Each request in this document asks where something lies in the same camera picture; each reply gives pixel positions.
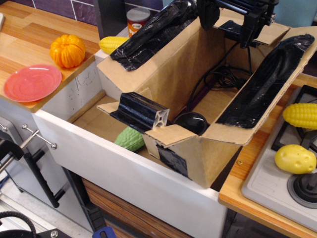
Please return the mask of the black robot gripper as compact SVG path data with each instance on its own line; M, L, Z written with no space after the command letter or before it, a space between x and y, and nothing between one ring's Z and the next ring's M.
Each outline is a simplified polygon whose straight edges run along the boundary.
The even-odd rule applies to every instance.
M210 30L218 21L220 9L225 8L244 16L240 29L240 48L247 48L264 25L274 21L275 0L198 0L197 11L201 26Z

